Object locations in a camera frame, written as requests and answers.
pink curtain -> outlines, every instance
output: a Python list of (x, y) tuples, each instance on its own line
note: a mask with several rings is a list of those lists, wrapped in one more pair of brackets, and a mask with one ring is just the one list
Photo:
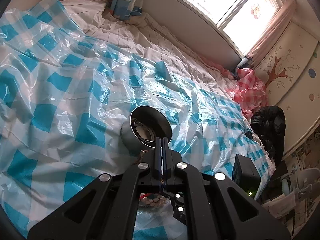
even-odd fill
[(255, 69), (259, 65), (286, 29), (296, 8), (296, 0), (285, 1), (280, 10), (270, 21), (267, 29), (263, 32), (260, 39), (245, 56), (245, 59), (239, 63), (238, 67), (247, 63), (246, 66), (243, 67)]

wall decal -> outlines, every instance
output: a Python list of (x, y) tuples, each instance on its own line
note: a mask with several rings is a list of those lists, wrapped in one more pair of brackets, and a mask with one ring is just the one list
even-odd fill
[(259, 4), (254, 4), (251, 6), (251, 14), (255, 19), (260, 18), (260, 5)]
[(292, 22), (288, 25), (276, 45), (255, 69), (255, 75), (265, 83), (267, 93), (271, 93), (268, 96), (269, 105), (276, 105), (297, 82), (310, 59), (315, 59), (314, 53), (319, 53), (315, 51), (317, 44), (317, 39), (301, 27)]
[(315, 72), (315, 70), (314, 70), (313, 68), (310, 68), (310, 69), (308, 70), (308, 73), (309, 73), (309, 76), (310, 76), (311, 78), (315, 78), (315, 77), (316, 77), (316, 72)]

tree painting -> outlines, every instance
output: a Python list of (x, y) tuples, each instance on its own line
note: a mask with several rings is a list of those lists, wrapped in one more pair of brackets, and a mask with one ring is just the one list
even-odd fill
[(265, 62), (266, 65), (260, 66), (260, 68), (263, 71), (266, 71), (269, 76), (268, 81), (265, 84), (266, 88), (270, 85), (272, 81), (276, 82), (278, 88), (280, 87), (280, 85), (284, 87), (284, 82), (281, 80), (277, 80), (279, 77), (289, 78), (289, 82), (291, 83), (294, 75), (288, 75), (288, 71), (292, 72), (294, 69), (300, 68), (300, 66), (298, 65), (295, 67), (294, 65), (292, 65), (292, 67), (284, 67), (281, 62), (279, 63), (279, 61), (281, 60), (289, 61), (288, 60), (289, 58), (292, 58), (293, 60), (295, 60), (295, 56), (291, 55), (290, 49), (288, 50), (286, 55), (279, 57), (278, 53), (280, 54), (281, 50), (282, 50), (282, 46), (280, 46), (279, 48), (276, 48), (274, 55), (269, 56), (269, 60), (268, 60), (269, 62)]

plastic sheet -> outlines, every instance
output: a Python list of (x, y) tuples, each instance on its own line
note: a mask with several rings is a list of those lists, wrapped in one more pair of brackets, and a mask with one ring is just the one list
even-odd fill
[[(164, 62), (85, 36), (58, 0), (6, 12), (0, 42), (0, 200), (24, 236), (99, 174), (122, 173), (136, 160), (119, 134), (140, 105), (167, 117), (170, 148), (187, 163), (231, 177), (241, 154), (262, 177), (259, 191), (267, 183), (267, 157), (245, 136), (239, 104)], [(135, 240), (185, 234), (170, 205), (137, 214)]]

black mount bracket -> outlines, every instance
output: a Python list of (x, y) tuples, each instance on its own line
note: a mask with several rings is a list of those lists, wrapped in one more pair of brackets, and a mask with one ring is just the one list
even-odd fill
[(101, 174), (34, 225), (28, 240), (131, 240), (141, 192), (170, 199), (189, 240), (291, 239), (287, 228), (232, 180), (215, 177), (184, 163), (167, 138), (157, 138), (156, 149), (141, 163), (117, 176)]

